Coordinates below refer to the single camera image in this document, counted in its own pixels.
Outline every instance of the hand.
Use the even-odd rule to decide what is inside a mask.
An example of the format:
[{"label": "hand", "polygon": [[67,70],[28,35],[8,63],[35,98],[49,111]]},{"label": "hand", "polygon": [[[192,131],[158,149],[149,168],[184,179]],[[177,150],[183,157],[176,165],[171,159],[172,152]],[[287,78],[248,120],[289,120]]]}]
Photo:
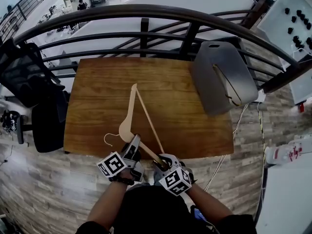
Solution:
[{"label": "hand", "polygon": [[126,168],[126,169],[122,170],[118,175],[120,177],[122,177],[122,178],[127,178],[127,179],[132,179],[132,180],[134,179],[133,176],[130,173],[130,169],[129,168]]}]

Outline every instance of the wooden plank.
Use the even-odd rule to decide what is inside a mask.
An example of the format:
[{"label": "wooden plank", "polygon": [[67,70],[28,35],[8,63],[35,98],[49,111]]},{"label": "wooden plank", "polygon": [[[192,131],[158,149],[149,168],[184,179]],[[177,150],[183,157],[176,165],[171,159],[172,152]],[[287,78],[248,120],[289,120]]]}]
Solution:
[{"label": "wooden plank", "polygon": [[[191,62],[157,58],[91,58],[80,61],[66,117],[64,149],[105,157],[125,144],[118,134],[127,115],[131,86],[143,98],[166,153],[198,158],[233,153],[230,115],[204,113],[193,85]],[[160,154],[136,97],[132,133]],[[150,159],[144,152],[142,158]]]}]

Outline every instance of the metal railing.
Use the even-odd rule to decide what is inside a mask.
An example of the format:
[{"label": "metal railing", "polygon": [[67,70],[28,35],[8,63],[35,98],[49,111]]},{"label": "metal railing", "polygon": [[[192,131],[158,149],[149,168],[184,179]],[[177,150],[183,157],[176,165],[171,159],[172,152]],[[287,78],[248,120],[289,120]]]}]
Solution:
[{"label": "metal railing", "polygon": [[[246,14],[245,17],[229,17],[221,18],[220,16],[229,16],[237,14]],[[63,26],[67,26],[74,23],[80,23],[91,20],[111,19],[111,18],[127,18],[136,17],[141,19],[141,31],[140,32],[112,32],[91,34],[80,37],[73,37],[63,39],[39,46],[40,50],[48,49],[51,47],[69,44],[73,42],[82,42],[94,39],[111,39],[111,38],[133,38],[124,42],[123,44],[116,46],[112,49],[101,50],[86,50],[75,53],[67,53],[53,57],[44,58],[44,62],[75,58],[75,57],[87,57],[87,56],[130,56],[132,54],[140,54],[141,57],[149,55],[149,57],[157,58],[169,58],[169,59],[181,59],[192,61],[197,55],[201,43],[207,41],[206,39],[198,38],[196,35],[200,32],[207,32],[212,30],[221,30],[238,36],[241,39],[246,39],[272,53],[284,59],[290,64],[284,72],[280,65],[272,62],[269,59],[265,59],[261,55],[257,55],[248,52],[245,49],[237,48],[244,60],[248,58],[256,59],[262,63],[270,65],[274,69],[274,73],[261,67],[254,67],[250,62],[245,61],[248,69],[250,70],[258,89],[264,89],[265,93],[271,93],[281,86],[289,83],[295,79],[301,73],[307,71],[308,64],[311,61],[307,61],[299,64],[296,60],[290,57],[287,53],[276,47],[275,45],[266,42],[259,38],[254,32],[245,27],[250,27],[249,20],[252,15],[257,13],[255,10],[240,10],[229,11],[216,14],[205,14],[198,11],[188,10],[184,8],[149,5],[149,4],[127,4],[127,5],[112,5],[106,7],[92,8],[83,11],[73,12],[45,23],[35,26],[34,28],[24,32],[15,38],[15,43],[23,44],[28,39],[31,39],[37,35],[48,32],[53,29],[57,29]],[[176,20],[177,22],[159,27],[148,31],[149,20],[148,18],[161,18]],[[241,21],[239,24],[233,23],[233,21]],[[160,33],[160,31],[169,30],[166,33]],[[184,34],[178,35],[176,33],[186,31]],[[229,40],[231,38],[222,38],[215,40]],[[161,46],[161,44],[178,40],[182,44],[179,48],[173,50],[151,49],[153,46]],[[72,65],[59,66],[51,68],[55,70],[77,70],[78,65],[73,63]],[[267,79],[255,76],[255,72],[261,73],[267,76]],[[75,74],[59,75],[58,78],[74,77]]]},{"label": "metal railing", "polygon": [[5,42],[14,36],[21,24],[25,22],[30,13],[44,0],[20,0],[0,22],[1,40]]}]

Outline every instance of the glove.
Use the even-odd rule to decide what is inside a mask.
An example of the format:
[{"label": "glove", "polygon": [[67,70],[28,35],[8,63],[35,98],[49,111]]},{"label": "glove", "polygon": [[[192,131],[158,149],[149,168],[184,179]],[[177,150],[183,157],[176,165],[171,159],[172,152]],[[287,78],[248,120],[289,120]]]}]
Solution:
[{"label": "glove", "polygon": [[139,141],[140,141],[140,138],[135,136],[129,144],[126,143],[124,145],[120,153],[120,157],[129,167],[130,174],[132,175],[134,181],[142,181],[143,174],[144,174],[144,167],[140,163],[141,153],[139,152],[137,148],[131,148],[131,146],[138,147]]},{"label": "glove", "polygon": [[176,156],[171,154],[159,154],[158,156],[168,164],[169,169],[165,170],[158,163],[154,162],[155,165],[154,185],[160,186],[161,184],[159,183],[159,181],[163,177],[165,177],[168,173],[173,172],[178,167],[181,167],[184,171],[186,171],[189,174],[192,184],[195,182],[193,171],[190,168],[187,168],[185,164],[182,161],[180,161]]}]

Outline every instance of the hanger hook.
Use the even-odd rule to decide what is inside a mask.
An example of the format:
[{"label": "hanger hook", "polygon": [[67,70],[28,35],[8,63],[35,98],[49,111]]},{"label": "hanger hook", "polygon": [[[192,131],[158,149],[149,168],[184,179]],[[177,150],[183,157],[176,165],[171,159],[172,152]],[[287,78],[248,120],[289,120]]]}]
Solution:
[{"label": "hanger hook", "polygon": [[105,144],[107,144],[107,145],[109,145],[109,146],[113,146],[113,145],[111,145],[110,143],[107,143],[107,142],[106,142],[105,138],[106,138],[107,135],[113,135],[113,136],[119,136],[119,135],[114,135],[114,134],[108,133],[108,134],[106,134],[106,135],[104,136],[104,142],[105,142]]}]

